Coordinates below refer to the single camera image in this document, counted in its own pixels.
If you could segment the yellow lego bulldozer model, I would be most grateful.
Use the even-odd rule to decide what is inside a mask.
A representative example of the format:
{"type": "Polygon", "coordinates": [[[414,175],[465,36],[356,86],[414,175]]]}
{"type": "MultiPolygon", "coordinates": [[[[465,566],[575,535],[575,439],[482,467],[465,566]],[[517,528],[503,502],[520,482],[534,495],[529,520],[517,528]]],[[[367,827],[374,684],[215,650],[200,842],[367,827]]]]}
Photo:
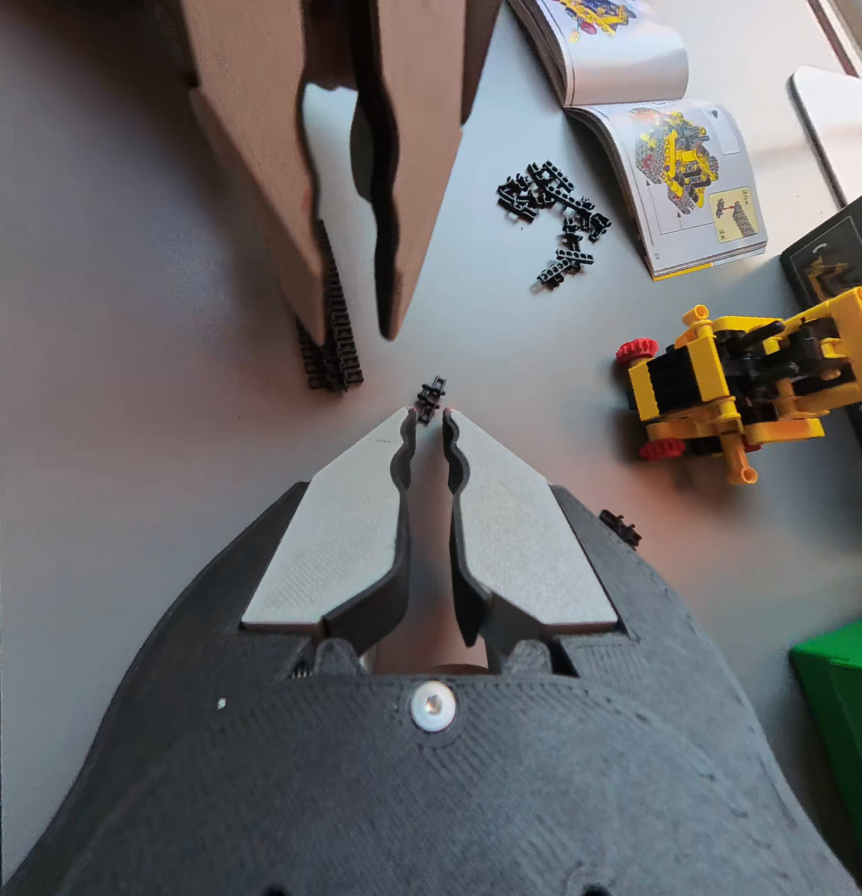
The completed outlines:
{"type": "Polygon", "coordinates": [[[616,352],[647,462],[719,458],[728,484],[752,486],[750,454],[821,439],[824,418],[862,403],[862,286],[788,319],[697,305],[683,324],[664,350],[640,338],[616,352]]]}

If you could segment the green box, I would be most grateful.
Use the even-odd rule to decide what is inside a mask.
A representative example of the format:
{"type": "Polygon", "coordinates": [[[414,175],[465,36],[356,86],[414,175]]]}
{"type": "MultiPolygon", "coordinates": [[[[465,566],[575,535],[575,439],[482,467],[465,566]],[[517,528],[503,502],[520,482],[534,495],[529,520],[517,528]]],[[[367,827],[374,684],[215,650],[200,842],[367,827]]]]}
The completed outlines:
{"type": "Polygon", "coordinates": [[[794,645],[790,659],[862,856],[862,619],[794,645]]]}

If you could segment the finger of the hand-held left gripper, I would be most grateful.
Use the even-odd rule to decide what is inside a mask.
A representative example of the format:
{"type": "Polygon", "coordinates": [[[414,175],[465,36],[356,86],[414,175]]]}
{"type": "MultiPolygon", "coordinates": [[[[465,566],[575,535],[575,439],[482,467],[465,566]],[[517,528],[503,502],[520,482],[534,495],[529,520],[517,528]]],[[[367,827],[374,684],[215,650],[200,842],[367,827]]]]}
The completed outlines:
{"type": "Polygon", "coordinates": [[[306,144],[304,3],[181,1],[198,123],[244,196],[280,281],[312,342],[328,329],[328,261],[306,144]]]}
{"type": "Polygon", "coordinates": [[[501,2],[350,4],[358,92],[351,137],[355,183],[376,224],[379,330],[403,329],[480,85],[501,2]]]}

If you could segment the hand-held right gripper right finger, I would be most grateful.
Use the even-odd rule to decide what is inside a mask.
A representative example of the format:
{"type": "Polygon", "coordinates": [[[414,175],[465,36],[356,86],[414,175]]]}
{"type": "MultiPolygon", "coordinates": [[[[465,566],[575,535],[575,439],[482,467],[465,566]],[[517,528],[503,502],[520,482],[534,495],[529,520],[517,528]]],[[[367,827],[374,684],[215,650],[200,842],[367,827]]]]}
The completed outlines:
{"type": "Polygon", "coordinates": [[[619,616],[549,481],[456,409],[443,418],[452,599],[467,647],[616,631],[619,616]]]}

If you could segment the single black lego track link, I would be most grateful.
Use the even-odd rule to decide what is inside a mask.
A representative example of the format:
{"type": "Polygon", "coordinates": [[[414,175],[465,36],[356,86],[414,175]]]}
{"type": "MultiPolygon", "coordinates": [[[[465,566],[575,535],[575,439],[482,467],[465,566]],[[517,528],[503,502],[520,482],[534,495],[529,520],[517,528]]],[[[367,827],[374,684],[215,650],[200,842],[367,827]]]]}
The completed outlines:
{"type": "Polygon", "coordinates": [[[415,409],[417,422],[421,425],[429,425],[434,418],[440,407],[441,399],[446,395],[446,384],[447,380],[438,375],[431,382],[424,383],[417,393],[415,409]]]}

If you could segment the black printed box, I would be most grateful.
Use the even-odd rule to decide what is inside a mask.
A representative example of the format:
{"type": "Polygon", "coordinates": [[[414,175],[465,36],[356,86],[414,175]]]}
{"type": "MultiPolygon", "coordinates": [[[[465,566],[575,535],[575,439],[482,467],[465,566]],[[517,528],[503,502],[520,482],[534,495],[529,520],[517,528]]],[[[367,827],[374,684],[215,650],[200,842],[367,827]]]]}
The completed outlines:
{"type": "Polygon", "coordinates": [[[780,263],[801,308],[862,286],[862,196],[786,249],[780,263]]]}

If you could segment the lego instruction booklet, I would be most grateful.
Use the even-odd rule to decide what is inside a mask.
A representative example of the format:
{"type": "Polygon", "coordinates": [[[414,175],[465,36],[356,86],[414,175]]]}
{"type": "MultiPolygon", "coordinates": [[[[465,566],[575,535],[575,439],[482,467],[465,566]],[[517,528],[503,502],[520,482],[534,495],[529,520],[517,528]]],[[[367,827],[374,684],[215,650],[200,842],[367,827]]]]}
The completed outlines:
{"type": "Polygon", "coordinates": [[[765,251],[736,120],[687,96],[680,34],[646,2],[517,1],[512,10],[567,117],[616,172],[654,281],[765,251]]]}

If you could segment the white monitor stand base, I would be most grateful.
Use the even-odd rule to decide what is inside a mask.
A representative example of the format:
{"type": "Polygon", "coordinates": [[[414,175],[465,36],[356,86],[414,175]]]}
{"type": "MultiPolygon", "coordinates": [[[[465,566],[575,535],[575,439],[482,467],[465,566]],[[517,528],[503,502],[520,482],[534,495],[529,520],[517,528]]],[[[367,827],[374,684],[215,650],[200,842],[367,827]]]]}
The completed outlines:
{"type": "Polygon", "coordinates": [[[788,83],[829,189],[843,209],[862,196],[862,78],[803,65],[788,83]]]}

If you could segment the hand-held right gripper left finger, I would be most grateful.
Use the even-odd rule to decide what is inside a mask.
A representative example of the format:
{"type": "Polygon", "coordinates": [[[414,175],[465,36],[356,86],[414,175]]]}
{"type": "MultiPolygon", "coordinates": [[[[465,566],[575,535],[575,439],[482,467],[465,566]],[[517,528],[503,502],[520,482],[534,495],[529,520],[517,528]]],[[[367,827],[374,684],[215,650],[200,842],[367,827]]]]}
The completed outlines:
{"type": "Polygon", "coordinates": [[[406,613],[416,411],[401,408],[309,481],[242,617],[249,631],[368,653],[406,613]]]}

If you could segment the pile of black track links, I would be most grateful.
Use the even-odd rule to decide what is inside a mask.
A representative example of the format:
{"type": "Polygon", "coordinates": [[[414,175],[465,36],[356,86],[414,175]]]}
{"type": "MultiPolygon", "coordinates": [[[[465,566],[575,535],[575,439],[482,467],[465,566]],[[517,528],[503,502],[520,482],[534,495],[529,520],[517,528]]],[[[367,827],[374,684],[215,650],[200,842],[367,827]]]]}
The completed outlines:
{"type": "Polygon", "coordinates": [[[551,292],[565,280],[584,273],[594,263],[592,252],[612,227],[612,219],[586,196],[551,161],[530,162],[509,175],[495,189],[496,204],[507,218],[524,227],[542,214],[559,219],[552,258],[537,275],[533,289],[551,292]]]}

